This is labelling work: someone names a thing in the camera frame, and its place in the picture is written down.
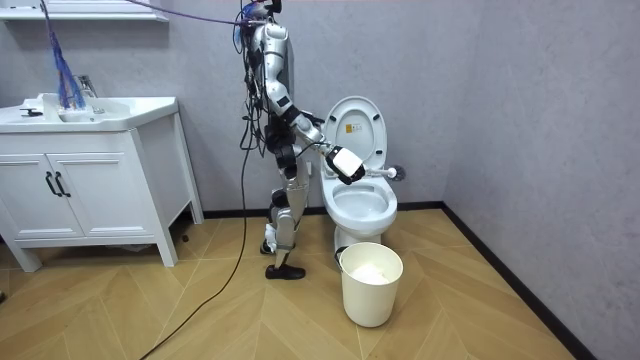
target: toilet seat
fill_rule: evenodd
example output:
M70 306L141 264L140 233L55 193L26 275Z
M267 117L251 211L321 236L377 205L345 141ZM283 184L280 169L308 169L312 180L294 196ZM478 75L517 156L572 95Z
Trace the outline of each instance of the toilet seat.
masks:
M387 160L387 130L380 110L371 100L362 96L340 100L329 112L322 131L331 143L358 155L366 168L383 168Z

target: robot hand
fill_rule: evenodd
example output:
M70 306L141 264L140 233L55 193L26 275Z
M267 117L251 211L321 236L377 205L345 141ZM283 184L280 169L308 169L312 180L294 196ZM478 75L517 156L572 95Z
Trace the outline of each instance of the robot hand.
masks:
M346 185L351 185L365 175L362 159L342 146L334 146L326 155L325 160L329 168L338 174L338 179Z

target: gray wall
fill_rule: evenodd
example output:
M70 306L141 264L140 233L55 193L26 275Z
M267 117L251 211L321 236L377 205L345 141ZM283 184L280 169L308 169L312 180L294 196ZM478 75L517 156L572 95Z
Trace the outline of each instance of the gray wall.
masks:
M640 356L640 3L487 0L444 199L601 359Z
M184 12L233 18L235 1L166 1ZM474 0L285 1L279 17L295 52L296 102L325 117L349 95L369 97L389 134L389 164L410 177L400 201L441 200L480 6ZM243 154L243 70L231 28L171 17L149 22L56 22L75 73L101 96L177 96L203 206L238 209ZM0 106L55 92L42 22L0 24ZM265 208L279 186L271 155L248 163L249 208ZM322 205L319 178L311 206Z

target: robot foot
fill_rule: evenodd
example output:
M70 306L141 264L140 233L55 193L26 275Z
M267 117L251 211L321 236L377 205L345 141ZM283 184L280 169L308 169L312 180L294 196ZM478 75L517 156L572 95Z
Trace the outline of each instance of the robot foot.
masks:
M269 280L300 280L304 278L306 274L307 272L303 268L282 264L279 269L276 269L274 265L267 266L264 276Z
M296 248L296 244L293 244L292 250ZM264 239L262 245L260 245L260 254L262 255L273 255L275 252L271 250L269 245L267 244L267 239Z

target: cabinet handle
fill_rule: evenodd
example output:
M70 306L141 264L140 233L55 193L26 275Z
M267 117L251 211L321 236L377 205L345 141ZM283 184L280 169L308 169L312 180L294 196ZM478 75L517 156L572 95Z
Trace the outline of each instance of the cabinet handle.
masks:
M62 187L62 184L60 183L60 177L61 176L62 176L62 174L60 174L60 171L56 171L56 184L58 184L58 188L60 188L60 191L62 191L64 196L71 197L71 194L69 194L68 192L65 192L64 188Z
M62 197L62 194L57 193L54 189L53 189L53 184L51 183L51 177L53 176L53 174L51 173L51 171L47 171L47 176L44 177L44 180L47 182L47 185L49 185L49 189L51 190L51 192L53 193L53 195L58 195L58 197Z

